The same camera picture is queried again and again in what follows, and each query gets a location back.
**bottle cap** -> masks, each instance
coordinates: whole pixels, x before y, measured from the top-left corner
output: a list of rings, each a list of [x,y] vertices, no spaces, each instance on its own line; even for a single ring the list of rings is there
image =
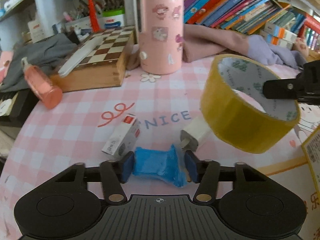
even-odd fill
[[[28,69],[28,67],[31,67],[32,65],[29,64],[27,57],[24,57],[21,60],[21,66],[22,66],[23,72],[25,72]]]

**red squiggle print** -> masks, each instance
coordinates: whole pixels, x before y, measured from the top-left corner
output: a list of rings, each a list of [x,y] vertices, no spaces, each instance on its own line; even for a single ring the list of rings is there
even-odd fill
[[[113,112],[111,112],[111,111],[104,112],[104,113],[101,115],[101,118],[102,118],[103,120],[107,120],[107,122],[104,123],[104,124],[99,125],[98,127],[103,127],[103,126],[105,126],[105,125],[110,124],[110,123],[112,122],[112,120],[114,120],[114,119],[118,118],[119,116],[121,116],[125,111],[129,110],[129,109],[130,109],[131,107],[133,107],[134,105],[135,105],[135,103],[132,103],[132,104],[127,108],[127,106],[126,106],[124,103],[116,104],[115,107],[114,107],[114,110],[117,111],[117,112],[119,112],[119,114],[115,116],[115,115],[113,114]]]

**white charger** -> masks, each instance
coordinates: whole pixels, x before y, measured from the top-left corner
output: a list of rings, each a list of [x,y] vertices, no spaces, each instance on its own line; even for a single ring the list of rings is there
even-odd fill
[[[180,133],[180,147],[186,151],[196,152],[197,149],[205,142],[211,132],[211,128],[203,118],[198,116],[191,121]]]

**desk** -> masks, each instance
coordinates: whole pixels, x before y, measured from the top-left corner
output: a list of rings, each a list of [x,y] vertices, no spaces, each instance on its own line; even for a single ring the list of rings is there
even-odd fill
[[[182,70],[161,78],[138,68],[126,76],[122,87],[66,93],[51,111],[38,103],[22,127],[0,178],[0,239],[19,238],[13,208],[24,194],[73,163],[84,162],[90,167],[108,159],[101,149],[121,122],[120,110],[124,107],[141,122],[136,146],[168,150],[172,143],[177,143],[180,129],[200,114],[199,100],[212,60],[209,57],[183,63]],[[269,68],[283,78],[297,73],[281,65]],[[320,205],[294,130],[260,155],[242,152],[211,134],[196,155],[229,166],[243,161],[271,175],[306,201],[308,217],[300,234],[305,240],[315,237]],[[192,197],[197,185],[190,183],[176,188],[162,181],[131,176],[123,188],[128,197],[130,194],[190,194]],[[96,183],[89,185],[89,189],[102,197]],[[229,190],[231,183],[220,183],[218,197]]]

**pink bottle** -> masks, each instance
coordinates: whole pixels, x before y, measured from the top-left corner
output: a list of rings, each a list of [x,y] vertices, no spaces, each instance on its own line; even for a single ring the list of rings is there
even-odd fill
[[[26,57],[21,60],[24,78],[34,94],[48,109],[55,108],[62,100],[61,88],[54,86],[51,80],[37,67],[28,63]]]
[[[181,68],[183,0],[140,0],[139,34],[141,67],[166,75]]]

